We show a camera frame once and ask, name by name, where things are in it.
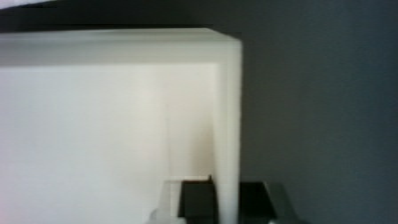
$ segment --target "white panel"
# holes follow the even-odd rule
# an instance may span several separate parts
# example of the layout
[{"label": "white panel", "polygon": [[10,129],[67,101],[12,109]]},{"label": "white panel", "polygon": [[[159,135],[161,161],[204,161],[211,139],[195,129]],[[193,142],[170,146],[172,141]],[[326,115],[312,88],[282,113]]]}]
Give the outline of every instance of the white panel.
[{"label": "white panel", "polygon": [[1,224],[143,223],[211,174],[211,66],[0,69]]},{"label": "white panel", "polygon": [[142,223],[209,174],[236,224],[239,49],[207,29],[0,35],[0,224]]},{"label": "white panel", "polygon": [[19,5],[47,2],[47,1],[53,1],[53,0],[1,0],[0,1],[0,9],[5,9],[8,7],[15,7]]}]

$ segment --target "gray surface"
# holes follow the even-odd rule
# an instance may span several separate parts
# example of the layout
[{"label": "gray surface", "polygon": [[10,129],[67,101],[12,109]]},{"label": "gray surface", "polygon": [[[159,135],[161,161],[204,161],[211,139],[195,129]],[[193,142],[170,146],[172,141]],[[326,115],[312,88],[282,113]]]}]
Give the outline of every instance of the gray surface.
[{"label": "gray surface", "polygon": [[312,224],[398,223],[398,3],[181,1],[245,44],[241,178]]},{"label": "gray surface", "polygon": [[170,27],[191,23],[172,0],[58,0],[0,10],[0,32]]}]

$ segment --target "black object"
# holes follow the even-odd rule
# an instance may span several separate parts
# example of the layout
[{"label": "black object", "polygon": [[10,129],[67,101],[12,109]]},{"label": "black object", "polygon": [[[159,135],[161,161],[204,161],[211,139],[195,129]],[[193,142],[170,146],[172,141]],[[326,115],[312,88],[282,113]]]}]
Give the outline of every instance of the black object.
[{"label": "black object", "polygon": [[261,182],[239,183],[239,224],[264,224],[277,218]]},{"label": "black object", "polygon": [[182,181],[179,214],[186,224],[218,224],[214,184],[207,181]]}]

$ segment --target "dark gray wall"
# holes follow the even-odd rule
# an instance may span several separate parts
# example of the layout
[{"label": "dark gray wall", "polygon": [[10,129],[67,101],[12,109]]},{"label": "dark gray wall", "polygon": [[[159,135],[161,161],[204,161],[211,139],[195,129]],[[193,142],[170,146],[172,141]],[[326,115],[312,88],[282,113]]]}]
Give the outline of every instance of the dark gray wall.
[{"label": "dark gray wall", "polygon": [[193,24],[174,0],[58,0],[0,10],[0,32]]},{"label": "dark gray wall", "polygon": [[245,45],[241,179],[312,224],[398,223],[398,2],[179,2]]}]

